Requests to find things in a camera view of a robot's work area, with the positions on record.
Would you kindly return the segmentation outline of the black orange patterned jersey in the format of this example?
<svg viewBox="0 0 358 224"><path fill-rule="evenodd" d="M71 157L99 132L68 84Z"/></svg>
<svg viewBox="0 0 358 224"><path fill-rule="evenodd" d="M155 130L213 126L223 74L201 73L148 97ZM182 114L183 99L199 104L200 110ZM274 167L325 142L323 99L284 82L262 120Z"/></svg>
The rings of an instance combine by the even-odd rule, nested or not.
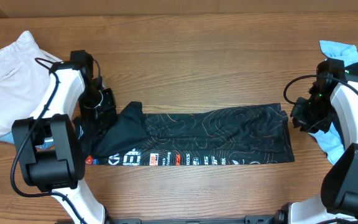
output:
<svg viewBox="0 0 358 224"><path fill-rule="evenodd" d="M86 163L107 166L216 166L293 162L288 116L280 104L206 113L144 113L131 102L99 129L80 118L75 131Z"/></svg>

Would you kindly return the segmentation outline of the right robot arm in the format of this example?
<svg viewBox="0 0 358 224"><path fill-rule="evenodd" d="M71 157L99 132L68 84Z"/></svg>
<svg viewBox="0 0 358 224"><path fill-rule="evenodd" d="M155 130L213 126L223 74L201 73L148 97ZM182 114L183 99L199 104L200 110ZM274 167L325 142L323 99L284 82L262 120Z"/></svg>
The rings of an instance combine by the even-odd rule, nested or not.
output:
<svg viewBox="0 0 358 224"><path fill-rule="evenodd" d="M340 125L344 154L326 174L320 194L278 210L273 223L358 223L358 63L321 62L310 98L293 102L293 125L307 133Z"/></svg>

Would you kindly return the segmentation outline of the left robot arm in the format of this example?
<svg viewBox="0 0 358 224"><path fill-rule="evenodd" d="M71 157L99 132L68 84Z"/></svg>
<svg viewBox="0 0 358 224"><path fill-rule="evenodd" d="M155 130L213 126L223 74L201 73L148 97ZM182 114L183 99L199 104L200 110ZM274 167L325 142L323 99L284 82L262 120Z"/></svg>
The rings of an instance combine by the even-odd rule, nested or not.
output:
<svg viewBox="0 0 358 224"><path fill-rule="evenodd" d="M51 79L35 111L12 125L16 156L11 187L21 197L53 197L73 223L112 223L107 208L85 181L88 152L81 148L71 124L79 106L87 131L102 134L117 120L112 90L103 86L101 75L93 75L98 63L85 50L72 51L68 61L37 57L35 62L46 68Z"/></svg>

